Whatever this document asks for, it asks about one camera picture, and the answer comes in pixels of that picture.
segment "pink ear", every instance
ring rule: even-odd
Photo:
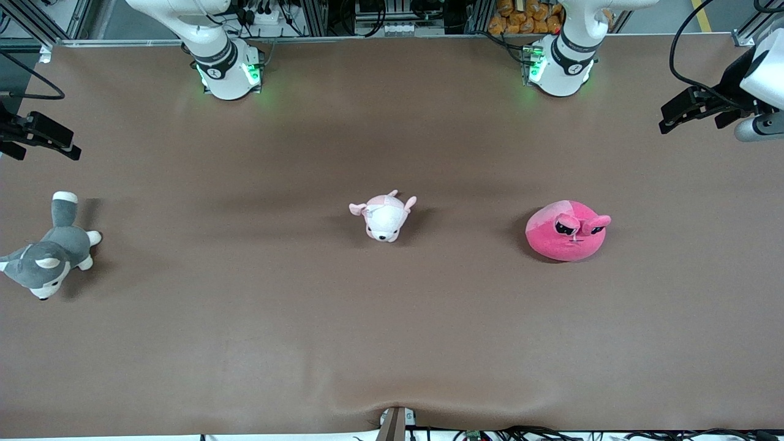
[[[416,204],[416,196],[408,198],[408,201],[405,201],[405,212],[411,213],[411,207],[413,207],[414,204]]]
[[[596,216],[593,219],[586,220],[585,224],[583,225],[583,229],[590,231],[596,227],[606,227],[610,225],[611,221],[612,219],[610,216],[607,216],[606,214],[602,216]]]
[[[357,204],[348,204],[348,210],[354,216],[359,216],[360,214],[362,214],[362,210],[364,210],[366,208],[368,208],[368,204],[359,204],[359,205],[357,205]]]
[[[580,229],[580,221],[577,220],[576,217],[570,216],[568,214],[561,213],[556,216],[555,221],[558,224],[565,226],[566,228],[571,228],[575,232]]]

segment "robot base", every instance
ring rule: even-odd
[[[555,63],[551,47],[556,37],[547,35],[545,38],[531,44],[532,49],[523,52],[523,80],[525,85],[536,85],[544,93],[554,97],[568,97],[576,93],[580,86],[588,81],[588,74],[593,66],[593,61],[578,75],[566,75],[564,69]]]
[[[221,100],[238,100],[248,93],[259,93],[264,73],[264,53],[242,40],[233,40],[238,49],[237,61],[221,79],[210,78],[200,68],[204,93]]]

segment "white and pink plush toy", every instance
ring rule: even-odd
[[[349,204],[348,209],[354,216],[365,218],[365,232],[379,242],[394,242],[400,234],[411,207],[416,204],[416,196],[412,196],[403,204],[396,198],[397,190],[389,195],[376,196],[365,204]]]

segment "gray husky plush toy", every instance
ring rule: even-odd
[[[73,225],[77,203],[73,193],[55,193],[52,197],[54,228],[41,242],[0,257],[0,271],[40,300],[53,296],[73,267],[84,271],[93,266],[90,247],[100,242],[101,235],[98,231],[84,231]]]

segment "plush toy tail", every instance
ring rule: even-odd
[[[52,196],[52,224],[55,227],[70,227],[76,221],[76,195],[58,191]]]

